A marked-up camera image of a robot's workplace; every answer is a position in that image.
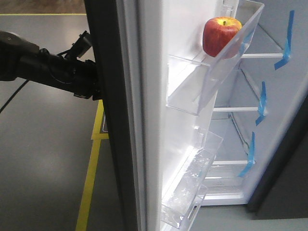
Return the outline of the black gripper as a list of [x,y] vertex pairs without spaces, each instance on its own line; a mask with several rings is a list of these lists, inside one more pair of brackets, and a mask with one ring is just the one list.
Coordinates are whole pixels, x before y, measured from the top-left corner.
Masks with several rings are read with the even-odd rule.
[[103,98],[97,77],[96,63],[92,60],[79,62],[73,71],[74,96],[93,101]]

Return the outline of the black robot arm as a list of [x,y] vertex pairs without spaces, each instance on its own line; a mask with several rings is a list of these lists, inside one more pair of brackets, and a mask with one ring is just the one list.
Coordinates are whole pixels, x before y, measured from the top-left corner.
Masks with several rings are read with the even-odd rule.
[[51,54],[17,34],[0,33],[0,79],[22,78],[73,93],[76,97],[103,98],[96,63],[79,60],[92,47],[91,37],[84,31],[72,47],[58,55]]

